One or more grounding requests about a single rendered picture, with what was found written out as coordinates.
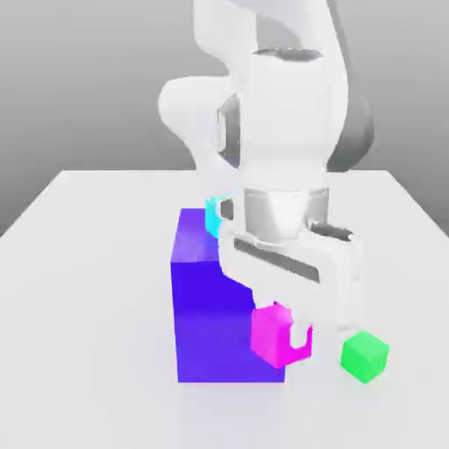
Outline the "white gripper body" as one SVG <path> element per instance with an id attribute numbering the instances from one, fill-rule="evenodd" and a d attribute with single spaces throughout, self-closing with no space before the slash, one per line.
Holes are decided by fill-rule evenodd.
<path id="1" fill-rule="evenodd" d="M 223 273 L 253 292 L 258 307 L 277 302 L 293 318 L 344 329 L 364 315 L 363 245 L 303 232 L 281 246 L 256 246 L 230 225 L 220 227 L 219 262 Z"/>

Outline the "small magenta cube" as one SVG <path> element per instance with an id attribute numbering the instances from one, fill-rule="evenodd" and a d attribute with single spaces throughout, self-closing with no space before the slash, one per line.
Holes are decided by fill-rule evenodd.
<path id="1" fill-rule="evenodd" d="M 293 324 L 291 309 L 280 303 L 254 309 L 251 315 L 251 350 L 276 369 L 310 358 L 313 326 L 307 329 L 304 345 L 293 347 L 290 341 Z"/>

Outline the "small green cube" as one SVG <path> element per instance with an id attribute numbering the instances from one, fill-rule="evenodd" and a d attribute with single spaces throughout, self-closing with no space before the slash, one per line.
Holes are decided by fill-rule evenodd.
<path id="1" fill-rule="evenodd" d="M 389 345 L 368 331 L 358 331 L 343 346 L 340 366 L 358 381 L 367 384 L 387 365 Z"/>

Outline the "small cyan cube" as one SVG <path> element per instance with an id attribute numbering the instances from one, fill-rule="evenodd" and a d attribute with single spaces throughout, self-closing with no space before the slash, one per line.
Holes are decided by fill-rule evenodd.
<path id="1" fill-rule="evenodd" d="M 224 221 L 221 204 L 231 199 L 230 196 L 213 196 L 205 201 L 205 230 L 215 239 L 218 239 L 219 227 Z"/>

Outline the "large purple box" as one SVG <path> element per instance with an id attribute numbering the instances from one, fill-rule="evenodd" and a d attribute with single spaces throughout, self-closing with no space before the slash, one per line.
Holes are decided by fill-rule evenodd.
<path id="1" fill-rule="evenodd" d="M 204 209 L 181 209 L 170 274 L 179 382 L 284 382 L 250 349 L 253 294 L 223 274 Z"/>

